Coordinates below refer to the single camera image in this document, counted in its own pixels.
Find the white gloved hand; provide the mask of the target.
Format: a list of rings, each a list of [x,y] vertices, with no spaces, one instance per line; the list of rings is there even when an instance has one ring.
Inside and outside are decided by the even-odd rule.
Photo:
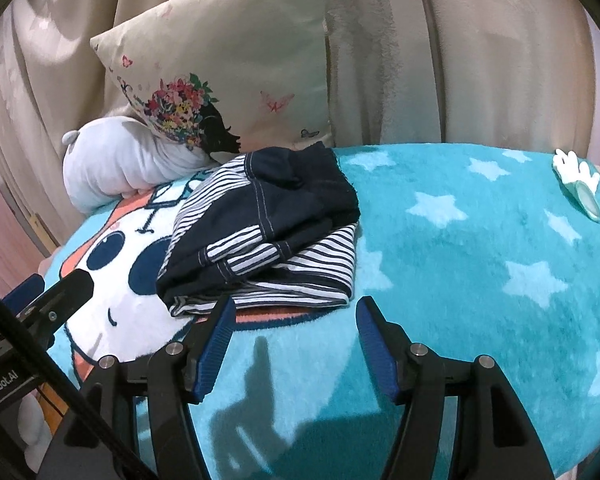
[[[28,393],[20,401],[17,428],[20,438],[26,445],[23,452],[24,460],[37,474],[50,446],[52,433],[44,418],[41,405],[32,393]]]

